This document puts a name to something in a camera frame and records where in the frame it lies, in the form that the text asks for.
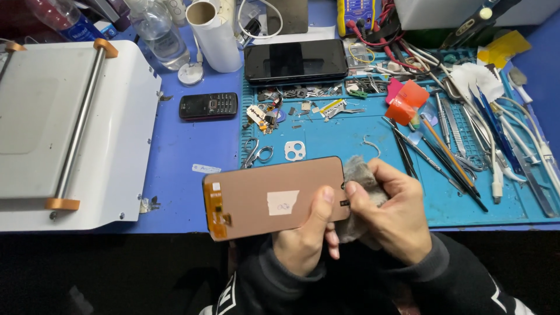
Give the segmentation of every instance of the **multimeter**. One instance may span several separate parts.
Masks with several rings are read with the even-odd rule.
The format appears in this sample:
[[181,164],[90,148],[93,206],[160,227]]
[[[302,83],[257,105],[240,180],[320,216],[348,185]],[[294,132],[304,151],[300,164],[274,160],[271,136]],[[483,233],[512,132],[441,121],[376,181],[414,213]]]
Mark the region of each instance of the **multimeter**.
[[357,22],[360,18],[365,21],[366,30],[374,29],[375,0],[337,0],[338,35],[344,37],[354,33],[346,27],[346,22]]
[[179,118],[186,121],[231,117],[237,113],[237,94],[213,93],[185,95],[179,102]]

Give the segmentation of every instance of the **black smartphone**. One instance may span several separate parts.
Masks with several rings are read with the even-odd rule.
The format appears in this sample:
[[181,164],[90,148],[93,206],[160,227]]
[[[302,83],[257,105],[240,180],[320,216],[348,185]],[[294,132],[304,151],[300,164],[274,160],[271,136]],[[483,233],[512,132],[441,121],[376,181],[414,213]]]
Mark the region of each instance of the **black smartphone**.
[[243,52],[250,84],[338,80],[348,75],[340,39],[252,45]]
[[237,113],[237,94],[213,93],[185,95],[179,102],[179,117],[186,121],[232,117]]

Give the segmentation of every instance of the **smartphone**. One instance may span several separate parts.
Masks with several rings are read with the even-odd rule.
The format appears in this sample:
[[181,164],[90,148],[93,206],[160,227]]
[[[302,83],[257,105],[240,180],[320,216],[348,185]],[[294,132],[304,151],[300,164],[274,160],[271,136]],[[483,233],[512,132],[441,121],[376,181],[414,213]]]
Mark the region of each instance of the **smartphone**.
[[348,75],[340,39],[252,45],[243,53],[245,79],[250,84],[338,80]]
[[186,121],[233,117],[237,113],[237,94],[214,93],[185,95],[179,101],[179,117]]
[[337,156],[208,174],[202,180],[208,231],[219,241],[298,228],[323,185],[334,189],[331,221],[346,219],[350,209]]

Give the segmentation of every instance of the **blue workbench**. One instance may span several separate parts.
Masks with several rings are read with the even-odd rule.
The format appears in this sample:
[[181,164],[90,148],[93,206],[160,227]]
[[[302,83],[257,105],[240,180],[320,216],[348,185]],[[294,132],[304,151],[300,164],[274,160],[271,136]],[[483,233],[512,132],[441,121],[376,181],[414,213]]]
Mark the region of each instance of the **blue workbench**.
[[[334,1],[309,0],[310,26],[332,26],[337,9]],[[196,48],[190,27],[180,29],[195,60]],[[134,33],[120,38],[130,39]],[[157,108],[153,129],[150,158],[142,196],[157,196],[159,209],[141,214],[136,223],[115,222],[99,228],[101,233],[186,233],[206,232],[206,215],[202,194],[204,173],[194,172],[193,164],[234,170],[238,166],[239,118],[228,120],[185,122],[179,119],[179,100],[183,95],[216,92],[236,92],[241,96],[241,71],[218,73],[204,63],[204,81],[194,87],[185,87],[177,79],[177,72],[170,72],[158,64],[149,49],[139,42],[148,62],[162,77],[165,96]],[[446,228],[439,230],[558,230],[560,224],[484,226]]]

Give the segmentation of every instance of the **blue label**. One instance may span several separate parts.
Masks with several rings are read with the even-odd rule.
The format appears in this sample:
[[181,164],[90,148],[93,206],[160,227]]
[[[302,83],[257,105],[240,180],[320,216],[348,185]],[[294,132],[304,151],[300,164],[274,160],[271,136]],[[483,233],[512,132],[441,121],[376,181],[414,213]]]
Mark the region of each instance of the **blue label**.
[[83,15],[76,24],[71,27],[58,31],[62,36],[70,41],[94,41],[96,38],[103,38],[103,34]]

